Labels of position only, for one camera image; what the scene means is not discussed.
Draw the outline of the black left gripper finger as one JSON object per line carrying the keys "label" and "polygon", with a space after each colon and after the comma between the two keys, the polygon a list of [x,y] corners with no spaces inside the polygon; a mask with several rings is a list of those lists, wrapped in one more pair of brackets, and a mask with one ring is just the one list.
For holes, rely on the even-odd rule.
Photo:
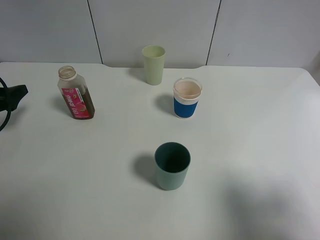
{"label": "black left gripper finger", "polygon": [[15,111],[19,102],[28,94],[26,85],[0,88],[0,111]]}

